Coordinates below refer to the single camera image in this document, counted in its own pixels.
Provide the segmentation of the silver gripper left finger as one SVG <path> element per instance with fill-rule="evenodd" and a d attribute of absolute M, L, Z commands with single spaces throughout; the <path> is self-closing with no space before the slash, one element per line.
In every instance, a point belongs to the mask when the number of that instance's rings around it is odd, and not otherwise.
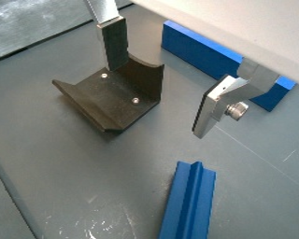
<path fill-rule="evenodd" d="M 103 43 L 106 66 L 118 70 L 128 62 L 127 23 L 115 0 L 84 0 Z"/>

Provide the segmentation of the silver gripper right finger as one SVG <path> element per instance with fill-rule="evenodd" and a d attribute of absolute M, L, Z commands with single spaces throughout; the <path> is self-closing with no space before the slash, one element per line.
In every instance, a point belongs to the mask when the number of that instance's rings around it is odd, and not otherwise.
<path fill-rule="evenodd" d="M 226 75 L 203 94 L 193 126 L 198 138 L 211 131 L 225 116 L 239 120 L 249 109 L 243 101 L 265 94 L 280 78 L 278 73 L 247 58 L 237 74 L 238 77 Z"/>

